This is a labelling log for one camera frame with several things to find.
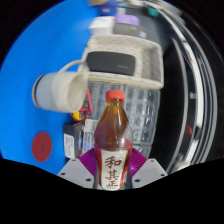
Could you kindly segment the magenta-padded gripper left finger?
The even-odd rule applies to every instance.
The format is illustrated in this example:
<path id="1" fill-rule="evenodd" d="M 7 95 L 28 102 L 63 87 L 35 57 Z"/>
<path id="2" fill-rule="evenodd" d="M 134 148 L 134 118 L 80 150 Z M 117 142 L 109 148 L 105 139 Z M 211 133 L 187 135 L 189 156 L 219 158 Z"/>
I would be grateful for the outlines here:
<path id="1" fill-rule="evenodd" d="M 97 160 L 94 149 L 80 158 L 70 159 L 59 171 L 58 176 L 84 188 L 97 188 Z"/>

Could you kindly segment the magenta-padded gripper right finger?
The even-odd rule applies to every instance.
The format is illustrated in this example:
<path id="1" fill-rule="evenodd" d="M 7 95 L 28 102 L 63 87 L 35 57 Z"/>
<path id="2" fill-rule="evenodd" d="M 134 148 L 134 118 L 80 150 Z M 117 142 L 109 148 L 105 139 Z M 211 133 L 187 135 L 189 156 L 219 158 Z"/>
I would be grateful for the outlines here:
<path id="1" fill-rule="evenodd" d="M 129 161 L 131 188 L 141 188 L 167 175 L 156 159 L 147 159 L 136 149 L 132 150 Z"/>

